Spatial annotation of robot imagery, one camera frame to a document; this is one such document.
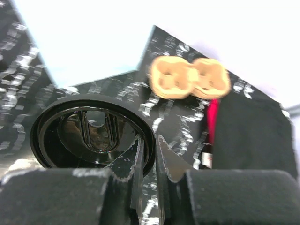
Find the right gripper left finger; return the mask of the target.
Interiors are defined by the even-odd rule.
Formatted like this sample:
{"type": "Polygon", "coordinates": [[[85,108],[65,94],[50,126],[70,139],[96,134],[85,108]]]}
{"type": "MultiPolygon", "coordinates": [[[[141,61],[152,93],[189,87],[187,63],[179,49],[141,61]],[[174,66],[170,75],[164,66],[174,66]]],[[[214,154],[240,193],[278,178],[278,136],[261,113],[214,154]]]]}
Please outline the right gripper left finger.
{"type": "Polygon", "coordinates": [[[28,168],[0,180],[3,225],[138,225],[144,141],[103,169],[28,168]]]}

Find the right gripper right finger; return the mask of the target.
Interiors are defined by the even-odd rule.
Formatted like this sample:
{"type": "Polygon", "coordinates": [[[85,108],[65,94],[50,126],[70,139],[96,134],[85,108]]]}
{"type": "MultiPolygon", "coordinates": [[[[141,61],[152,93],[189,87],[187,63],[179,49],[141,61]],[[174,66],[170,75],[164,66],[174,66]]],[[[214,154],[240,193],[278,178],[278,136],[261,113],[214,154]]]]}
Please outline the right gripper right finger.
{"type": "Polygon", "coordinates": [[[297,225],[300,188],[279,170],[196,170],[156,135],[162,225],[297,225]]]}

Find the single black cup lid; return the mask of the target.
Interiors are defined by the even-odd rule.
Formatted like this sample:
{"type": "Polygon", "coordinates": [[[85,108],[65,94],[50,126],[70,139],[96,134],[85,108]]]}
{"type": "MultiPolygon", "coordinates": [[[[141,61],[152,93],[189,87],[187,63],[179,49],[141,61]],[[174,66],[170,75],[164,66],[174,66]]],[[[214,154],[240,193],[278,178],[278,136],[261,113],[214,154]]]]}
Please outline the single black cup lid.
{"type": "Polygon", "coordinates": [[[154,165],[155,137],[131,104],[99,94],[59,99],[37,117],[30,131],[34,156],[45,168],[103,168],[144,141],[143,173],[154,165]]]}

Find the stack of pulp cup carriers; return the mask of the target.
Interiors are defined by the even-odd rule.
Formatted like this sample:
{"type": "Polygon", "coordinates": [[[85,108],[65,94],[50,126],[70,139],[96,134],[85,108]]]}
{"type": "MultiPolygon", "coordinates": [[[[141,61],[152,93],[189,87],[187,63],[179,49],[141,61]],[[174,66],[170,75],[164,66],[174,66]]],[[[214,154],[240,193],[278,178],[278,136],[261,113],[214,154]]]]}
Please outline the stack of pulp cup carriers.
{"type": "Polygon", "coordinates": [[[215,59],[197,58],[189,63],[178,56],[159,56],[150,67],[152,91],[164,99],[184,99],[193,95],[218,99],[231,90],[229,72],[215,59]]]}

